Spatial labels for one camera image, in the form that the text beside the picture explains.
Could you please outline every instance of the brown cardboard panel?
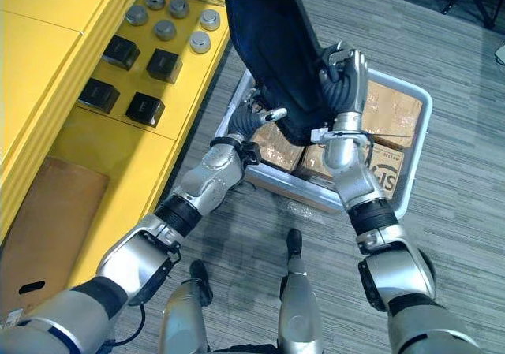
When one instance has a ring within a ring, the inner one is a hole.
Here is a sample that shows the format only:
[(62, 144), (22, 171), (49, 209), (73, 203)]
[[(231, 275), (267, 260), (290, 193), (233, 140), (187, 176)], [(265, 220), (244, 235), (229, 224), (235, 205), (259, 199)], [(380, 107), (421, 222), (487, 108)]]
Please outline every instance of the brown cardboard panel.
[[(369, 145), (363, 147), (363, 155), (365, 157), (368, 154), (368, 150)], [(319, 145), (307, 147), (297, 168), (297, 175), (314, 184), (332, 189), (333, 182), (331, 181), (330, 173), (323, 163), (323, 152), (324, 148)], [(376, 175), (388, 199), (392, 199), (395, 193), (396, 181), (402, 168), (402, 162), (403, 153), (401, 151), (396, 151), (377, 143), (374, 144), (370, 169)]]
[[(363, 129), (373, 133), (377, 142), (388, 147), (411, 147), (420, 112), (419, 100), (382, 84), (368, 82)], [(381, 133), (405, 137), (381, 136)]]
[(3, 242), (0, 318), (65, 288), (107, 181), (82, 166), (44, 160)]
[(252, 138), (260, 146), (262, 162), (291, 173), (296, 169), (303, 147), (291, 145), (277, 125), (268, 123)]

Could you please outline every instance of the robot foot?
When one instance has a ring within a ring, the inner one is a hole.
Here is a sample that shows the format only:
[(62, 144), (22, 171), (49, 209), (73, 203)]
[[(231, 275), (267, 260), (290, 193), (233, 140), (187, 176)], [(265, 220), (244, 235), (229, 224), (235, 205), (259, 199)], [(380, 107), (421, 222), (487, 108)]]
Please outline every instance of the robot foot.
[(212, 302), (211, 285), (208, 282), (208, 272), (205, 268), (204, 262), (200, 259), (194, 260), (189, 266), (189, 273), (191, 278), (198, 280), (198, 287), (200, 288), (200, 304), (202, 307), (207, 307)]
[(288, 232), (286, 244), (288, 260), (295, 256), (301, 256), (301, 232), (298, 229), (292, 228)]

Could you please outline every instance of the gray plastic tray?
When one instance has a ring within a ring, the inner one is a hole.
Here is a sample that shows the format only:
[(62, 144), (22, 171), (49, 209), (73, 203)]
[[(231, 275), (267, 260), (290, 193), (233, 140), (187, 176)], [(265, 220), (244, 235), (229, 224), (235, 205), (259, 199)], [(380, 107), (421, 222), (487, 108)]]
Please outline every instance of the gray plastic tray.
[[(403, 165), (396, 181), (397, 185), (395, 194), (391, 200), (391, 205), (397, 218), (402, 218), (406, 213), (407, 206), (409, 204), (410, 193), (412, 192), (415, 181), (417, 164), (419, 163), (419, 158), (421, 157), (421, 150), (428, 130), (429, 118), (432, 115), (433, 101), (432, 97), (426, 90), (419, 88), (414, 84), (405, 82), (404, 80), (399, 80), (398, 78), (377, 72), (376, 70), (369, 69), (368, 78), (374, 82), (413, 96), (414, 98), (419, 99), (422, 103), (421, 113), (419, 115), (419, 119), (417, 120), (413, 145), (403, 151)], [(255, 82), (251, 73), (246, 70), (238, 83), (237, 89), (235, 90), (230, 105), (228, 106), (228, 110), (221, 121), (215, 136), (226, 135), (228, 121), (230, 120), (231, 114), (244, 97), (246, 97), (249, 90), (254, 87), (254, 84)], [(248, 179), (257, 179), (258, 181), (271, 184), (275, 188), (280, 188), (286, 191), (286, 193), (294, 195), (295, 199), (296, 196), (299, 196), (300, 199), (311, 200), (314, 204), (325, 206), (329, 209), (342, 209), (342, 203), (336, 192), (295, 177), (294, 175), (284, 173), (283, 171), (277, 170), (264, 163), (261, 163), (258, 166), (248, 166), (246, 176)]]

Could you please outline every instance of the gray carpet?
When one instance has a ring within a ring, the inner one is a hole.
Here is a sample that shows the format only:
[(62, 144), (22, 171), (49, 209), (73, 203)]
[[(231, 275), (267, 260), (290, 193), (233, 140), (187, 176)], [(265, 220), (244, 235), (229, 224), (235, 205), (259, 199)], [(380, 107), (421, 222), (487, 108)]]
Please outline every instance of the gray carpet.
[[(486, 353), (503, 353), (505, 69), (493, 57), (503, 37), (402, 0), (303, 1), (324, 46), (349, 40), (368, 55), (372, 68), (431, 93), (429, 134), (403, 224), (435, 264), (439, 303), (465, 322)], [(236, 52), (227, 51), (179, 174), (207, 151), (243, 70)], [(292, 227), (304, 234), (325, 352), (389, 352), (386, 316), (368, 305), (361, 287), (361, 256), (348, 217), (263, 189), (231, 192), (201, 221), (184, 243), (172, 278), (147, 304), (144, 331), (114, 352), (157, 352), (166, 300), (197, 258), (207, 263), (215, 294), (204, 309), (210, 346), (274, 343), (280, 278), (286, 273), (284, 240)], [(138, 308), (128, 310), (117, 338), (129, 336), (139, 319)]]

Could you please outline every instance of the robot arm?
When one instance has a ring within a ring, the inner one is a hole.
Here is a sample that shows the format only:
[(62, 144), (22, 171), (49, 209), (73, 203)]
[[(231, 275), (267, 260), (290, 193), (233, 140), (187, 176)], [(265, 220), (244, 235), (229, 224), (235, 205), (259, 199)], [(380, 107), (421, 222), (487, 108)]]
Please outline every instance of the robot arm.
[[(332, 131), (312, 131), (314, 143), (326, 144), (324, 163), (350, 216), (365, 259), (358, 265), (369, 303), (388, 316), (394, 354), (480, 353), (477, 343), (448, 310), (435, 302), (435, 272), (398, 223), (360, 146), (366, 143), (361, 114), (367, 95), (367, 66), (358, 50), (339, 45), (337, 69), (322, 71), (324, 92), (334, 112)], [(340, 85), (335, 74), (340, 73)], [(347, 93), (342, 89), (347, 85)]]
[(214, 139), (199, 166), (154, 214), (143, 217), (105, 254), (96, 276), (60, 292), (16, 326), (0, 330), (0, 352), (95, 354), (125, 306), (142, 305), (156, 293), (202, 216), (219, 206), (247, 165), (259, 163), (258, 147), (247, 140), (262, 124), (284, 116), (285, 109), (258, 114), (250, 106), (237, 109), (229, 134)]

